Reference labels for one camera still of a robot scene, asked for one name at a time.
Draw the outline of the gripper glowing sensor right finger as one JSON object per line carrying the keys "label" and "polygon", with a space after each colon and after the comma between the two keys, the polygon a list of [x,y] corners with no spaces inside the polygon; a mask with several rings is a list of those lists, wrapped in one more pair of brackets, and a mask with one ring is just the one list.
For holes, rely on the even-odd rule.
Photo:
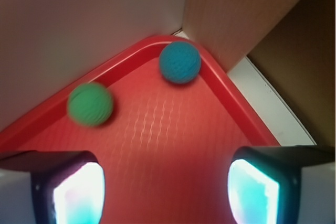
{"label": "gripper glowing sensor right finger", "polygon": [[240,147],[227,193],[237,223],[335,223],[335,148]]}

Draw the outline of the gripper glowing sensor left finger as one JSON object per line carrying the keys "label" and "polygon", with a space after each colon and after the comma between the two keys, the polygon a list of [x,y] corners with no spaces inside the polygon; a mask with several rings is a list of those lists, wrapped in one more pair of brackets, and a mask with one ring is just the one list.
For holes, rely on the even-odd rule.
{"label": "gripper glowing sensor left finger", "polygon": [[103,168],[90,151],[1,153],[1,223],[99,223]]}

